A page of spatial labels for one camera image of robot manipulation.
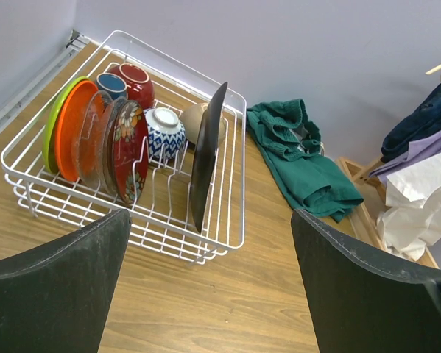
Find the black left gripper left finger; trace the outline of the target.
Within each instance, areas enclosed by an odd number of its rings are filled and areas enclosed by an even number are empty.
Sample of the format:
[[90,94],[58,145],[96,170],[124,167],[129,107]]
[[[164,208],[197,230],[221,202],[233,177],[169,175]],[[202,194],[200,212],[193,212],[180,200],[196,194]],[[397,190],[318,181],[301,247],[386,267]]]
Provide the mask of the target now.
[[0,260],[0,352],[97,352],[131,223],[117,210]]

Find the red floral round plate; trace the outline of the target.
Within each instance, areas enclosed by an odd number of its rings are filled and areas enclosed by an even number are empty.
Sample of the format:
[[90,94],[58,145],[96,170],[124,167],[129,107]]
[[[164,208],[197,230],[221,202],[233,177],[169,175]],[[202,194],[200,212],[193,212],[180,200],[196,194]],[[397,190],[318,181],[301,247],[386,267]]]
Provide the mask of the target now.
[[116,116],[112,162],[116,189],[121,199],[132,205],[141,196],[147,176],[148,128],[144,111],[137,101],[127,100]]

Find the black square floral plate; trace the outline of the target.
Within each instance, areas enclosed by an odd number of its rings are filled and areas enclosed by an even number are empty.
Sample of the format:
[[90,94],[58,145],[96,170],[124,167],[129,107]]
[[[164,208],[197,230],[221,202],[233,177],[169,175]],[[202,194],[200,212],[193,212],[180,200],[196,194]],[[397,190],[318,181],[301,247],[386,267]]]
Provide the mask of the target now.
[[219,144],[219,125],[227,87],[228,82],[224,82],[217,89],[202,114],[200,130],[194,150],[190,185],[190,207],[198,233],[202,232],[208,190],[216,162],[216,151]]

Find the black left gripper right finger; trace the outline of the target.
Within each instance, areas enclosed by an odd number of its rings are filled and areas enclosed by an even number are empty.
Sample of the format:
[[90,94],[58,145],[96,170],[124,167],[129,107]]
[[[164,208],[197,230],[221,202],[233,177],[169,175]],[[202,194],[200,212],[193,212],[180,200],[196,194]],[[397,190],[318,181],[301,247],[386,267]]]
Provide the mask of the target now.
[[304,210],[294,247],[320,352],[441,352],[441,270],[340,232]]

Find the orange round plate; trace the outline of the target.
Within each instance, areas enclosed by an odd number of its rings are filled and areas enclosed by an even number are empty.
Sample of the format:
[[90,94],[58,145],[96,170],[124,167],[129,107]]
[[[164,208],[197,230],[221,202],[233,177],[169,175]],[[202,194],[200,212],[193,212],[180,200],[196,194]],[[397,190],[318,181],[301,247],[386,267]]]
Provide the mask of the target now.
[[86,76],[74,79],[63,91],[63,103],[54,127],[54,155],[58,171],[69,182],[76,182],[78,171],[73,156],[74,143],[80,133],[88,103],[97,86]]

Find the clear glass plate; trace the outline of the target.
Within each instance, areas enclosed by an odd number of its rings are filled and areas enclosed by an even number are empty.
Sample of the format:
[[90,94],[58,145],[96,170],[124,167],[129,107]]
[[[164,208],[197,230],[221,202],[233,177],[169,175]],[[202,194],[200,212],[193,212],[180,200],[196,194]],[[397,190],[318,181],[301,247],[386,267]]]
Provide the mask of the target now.
[[127,98],[113,99],[105,90],[90,98],[75,137],[73,155],[80,180],[86,186],[103,189],[111,196],[117,194],[111,161],[116,116]]

